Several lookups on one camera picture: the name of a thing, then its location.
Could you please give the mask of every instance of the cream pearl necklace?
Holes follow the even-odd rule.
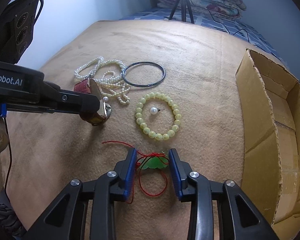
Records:
[[[107,65],[112,65],[112,64],[116,64],[121,68],[120,75],[115,76],[115,72],[109,70],[103,74],[102,78],[100,79],[93,78],[96,72],[99,70],[99,68]],[[82,70],[90,67],[91,65],[95,65],[95,66],[93,67],[92,70],[90,70],[90,72],[87,75],[85,76],[79,75],[79,73]],[[74,71],[74,76],[81,81],[87,78],[93,78],[93,80],[98,84],[101,95],[103,96],[103,101],[107,102],[109,98],[115,97],[119,100],[119,102],[122,105],[128,105],[130,104],[130,98],[127,96],[127,94],[129,93],[130,85],[126,84],[122,79],[122,71],[125,68],[126,68],[125,64],[120,60],[110,59],[104,61],[103,57],[97,57],[89,61],[88,63],[84,64],[83,66],[79,67],[78,69],[76,69]],[[112,74],[112,76],[110,78],[106,78],[105,76],[108,74]],[[110,91],[111,94],[103,92],[102,91],[103,89]],[[121,89],[121,90],[119,92],[116,92],[114,91],[115,89]]]
[[[171,106],[171,108],[173,110],[173,114],[175,115],[174,125],[172,125],[171,130],[169,130],[167,133],[161,134],[161,133],[156,133],[155,131],[152,131],[142,118],[143,105],[146,103],[147,100],[149,100],[151,98],[158,98],[158,99],[161,99],[161,100],[167,102],[168,105]],[[157,109],[155,107],[152,107],[150,109],[150,113],[157,114],[159,111],[161,111],[163,109],[164,108]],[[137,119],[136,122],[138,125],[140,125],[140,128],[143,130],[143,133],[147,134],[150,138],[154,138],[158,141],[161,141],[161,140],[168,140],[170,137],[173,137],[175,135],[175,133],[179,130],[179,126],[181,124],[180,120],[181,120],[182,116],[180,114],[178,106],[174,103],[174,101],[170,97],[167,97],[165,94],[151,92],[151,93],[145,95],[144,97],[140,98],[139,103],[137,103],[135,117]]]

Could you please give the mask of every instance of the red string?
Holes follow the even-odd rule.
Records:
[[[109,142],[122,143],[122,144],[125,144],[125,145],[129,146],[129,147],[134,148],[132,145],[130,145],[130,144],[128,144],[128,143],[125,143],[125,142],[121,142],[121,141],[106,141],[106,142],[103,142],[103,143],[109,143]],[[165,156],[164,153],[155,153],[155,152],[153,152],[153,153],[151,153],[151,154],[143,154],[143,153],[141,153],[141,152],[138,151],[138,150],[137,150],[137,153],[141,155],[141,157],[137,159],[137,161],[136,161],[136,166],[135,166],[135,174],[138,174],[138,180],[139,180],[139,186],[140,186],[140,189],[143,191],[143,193],[145,193],[146,195],[148,195],[148,196],[150,196],[150,197],[157,197],[157,196],[160,196],[162,193],[165,192],[165,190],[166,190],[167,187],[168,187],[168,178],[167,178],[167,176],[164,174],[164,172],[163,172],[162,170],[159,169],[159,170],[160,170],[160,173],[161,173],[161,175],[162,175],[162,177],[163,177],[163,178],[165,179],[165,181],[166,181],[166,185],[165,185],[164,189],[163,189],[162,191],[160,191],[159,193],[157,193],[157,194],[151,194],[151,193],[146,192],[146,190],[145,190],[145,189],[142,187],[142,185],[141,185],[140,173],[141,173],[142,167],[143,167],[143,166],[146,164],[146,162],[147,162],[148,160],[150,160],[151,158],[157,157],[157,158],[158,158],[163,164],[165,164],[165,165],[168,165],[168,164],[169,164],[169,159]],[[132,186],[132,197],[131,197],[131,201],[130,201],[130,202],[126,201],[128,204],[132,204],[132,202],[133,202],[133,197],[134,197],[134,179],[133,179],[133,181],[132,181],[132,185],[133,185],[133,186]]]

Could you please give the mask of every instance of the dark metal bangle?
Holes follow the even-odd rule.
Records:
[[[125,75],[126,75],[126,71],[134,66],[134,65],[139,65],[139,64],[148,64],[148,65],[153,65],[153,66],[156,66],[157,68],[159,68],[161,71],[162,71],[162,78],[155,82],[155,83],[151,83],[151,84],[147,84],[147,85],[138,85],[138,84],[134,84],[134,83],[131,83],[129,82]],[[133,87],[138,87],[138,88],[148,88],[148,87],[153,87],[153,86],[156,86],[156,85],[159,85],[163,80],[164,78],[166,77],[166,71],[164,70],[164,68],[157,64],[157,63],[154,63],[154,62],[150,62],[150,61],[140,61],[140,62],[136,62],[136,63],[132,63],[131,65],[127,66],[123,71],[122,71],[122,79],[129,85],[133,86]]]

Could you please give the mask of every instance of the tan blanket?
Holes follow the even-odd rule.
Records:
[[[176,148],[183,161],[208,179],[223,182],[231,178],[240,184],[244,138],[235,72],[246,47],[256,49],[198,25],[139,20],[96,22],[61,49],[41,71],[45,80],[62,89],[73,90],[78,82],[74,70],[98,56],[119,59],[126,65],[157,62],[165,67],[167,77],[154,88],[131,88],[129,106],[110,100],[113,110],[104,127],[92,127],[71,114],[8,114],[13,165],[7,191],[25,227],[34,223],[71,179],[96,179],[125,158],[127,147],[102,145],[106,140],[130,143],[144,153]],[[119,73],[119,68],[112,66],[100,69],[97,76],[109,69]],[[144,83],[159,76],[152,67],[140,67],[127,78]],[[168,141],[150,139],[135,123],[138,99],[152,91],[171,96],[181,110],[181,129]],[[155,131],[170,129],[173,115],[169,108],[150,117],[152,106],[166,105],[146,103],[144,119],[148,126]],[[1,158],[6,171],[7,150]],[[145,171],[142,180],[152,193],[164,186],[155,170]],[[186,239],[189,210],[189,204],[178,202],[171,182],[157,198],[146,196],[136,184],[133,204],[116,204],[117,239]]]

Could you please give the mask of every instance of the tripod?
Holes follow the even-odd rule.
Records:
[[[173,5],[173,8],[171,10],[171,13],[170,13],[170,16],[169,16],[169,20],[172,20],[173,15],[176,12],[176,9],[177,9],[180,1],[181,1],[181,21],[182,22],[187,22],[187,20],[186,20],[186,14],[187,14],[186,6],[187,6],[188,7],[188,11],[189,11],[189,16],[190,16],[191,23],[194,24],[190,0],[176,0],[176,2]]]

